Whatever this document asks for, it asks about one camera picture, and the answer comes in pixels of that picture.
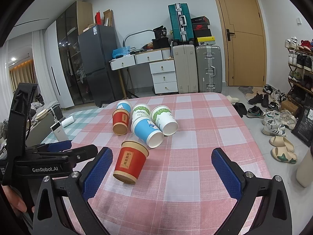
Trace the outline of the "person's left hand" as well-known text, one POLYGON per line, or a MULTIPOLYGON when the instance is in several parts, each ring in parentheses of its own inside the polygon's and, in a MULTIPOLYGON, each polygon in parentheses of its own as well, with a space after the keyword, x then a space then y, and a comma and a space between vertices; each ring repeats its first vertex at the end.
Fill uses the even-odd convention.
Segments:
POLYGON ((2 188, 15 215, 20 216, 21 213, 27 213, 27 206, 22 199, 20 192, 16 188, 10 186, 2 186, 2 188))

